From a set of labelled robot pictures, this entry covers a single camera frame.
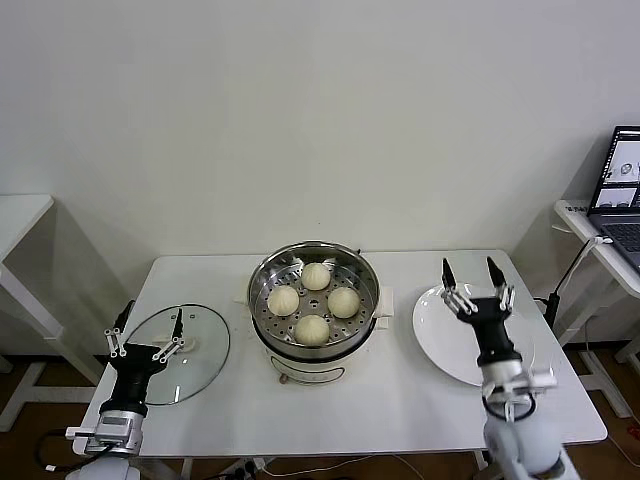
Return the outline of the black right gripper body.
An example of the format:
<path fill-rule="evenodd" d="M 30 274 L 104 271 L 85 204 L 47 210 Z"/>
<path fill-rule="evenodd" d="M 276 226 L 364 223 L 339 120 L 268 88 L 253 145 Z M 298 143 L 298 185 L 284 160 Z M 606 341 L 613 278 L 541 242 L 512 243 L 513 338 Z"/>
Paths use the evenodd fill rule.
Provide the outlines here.
<path fill-rule="evenodd" d="M 485 367 L 504 361 L 522 361 L 521 354 L 515 349 L 509 338 L 505 321 L 512 310 L 500 308 L 501 302 L 496 297 L 473 298 L 471 302 L 477 307 L 470 314 L 462 312 L 462 322 L 473 328 L 479 348 L 477 365 Z"/>

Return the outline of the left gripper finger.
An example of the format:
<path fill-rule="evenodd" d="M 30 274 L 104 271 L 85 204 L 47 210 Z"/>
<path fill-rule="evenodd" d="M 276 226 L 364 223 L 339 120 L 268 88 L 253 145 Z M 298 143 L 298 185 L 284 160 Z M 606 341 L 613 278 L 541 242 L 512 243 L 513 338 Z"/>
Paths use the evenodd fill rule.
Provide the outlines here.
<path fill-rule="evenodd" d="M 117 316 L 114 325 L 104 331 L 104 336 L 107 340 L 109 348 L 109 354 L 111 356 L 126 355 L 126 349 L 124 347 L 124 341 L 122 340 L 122 334 L 134 305 L 135 301 L 130 300 L 124 310 Z"/>
<path fill-rule="evenodd" d="M 176 314 L 174 328 L 170 341 L 159 352 L 152 356 L 153 360 L 168 360 L 172 355 L 181 350 L 185 345 L 183 337 L 183 309 L 179 308 Z"/>

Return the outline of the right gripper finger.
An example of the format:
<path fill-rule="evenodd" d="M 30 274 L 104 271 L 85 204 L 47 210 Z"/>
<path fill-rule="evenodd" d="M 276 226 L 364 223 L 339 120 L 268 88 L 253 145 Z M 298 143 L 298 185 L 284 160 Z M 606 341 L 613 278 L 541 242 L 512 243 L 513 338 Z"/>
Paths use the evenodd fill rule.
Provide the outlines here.
<path fill-rule="evenodd" d="M 490 256 L 487 257 L 487 265 L 496 297 L 499 300 L 499 309 L 511 312 L 515 300 L 514 286 L 507 283 L 503 271 Z"/>
<path fill-rule="evenodd" d="M 478 312 L 477 305 L 458 289 L 453 271 L 446 258 L 442 260 L 442 283 L 444 290 L 441 298 L 455 315 L 459 313 L 472 315 Z"/>

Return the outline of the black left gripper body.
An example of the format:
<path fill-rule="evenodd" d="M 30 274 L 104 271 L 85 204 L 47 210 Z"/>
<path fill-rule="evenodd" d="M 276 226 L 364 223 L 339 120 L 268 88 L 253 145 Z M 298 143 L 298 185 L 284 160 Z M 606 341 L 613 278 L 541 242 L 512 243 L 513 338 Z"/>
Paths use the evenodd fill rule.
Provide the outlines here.
<path fill-rule="evenodd" d="M 111 397 L 107 400 L 107 410 L 146 414 L 149 381 L 166 368 L 166 364 L 153 359 L 161 348 L 127 342 L 124 349 L 124 357 L 117 356 L 110 361 L 117 372 L 117 378 Z"/>

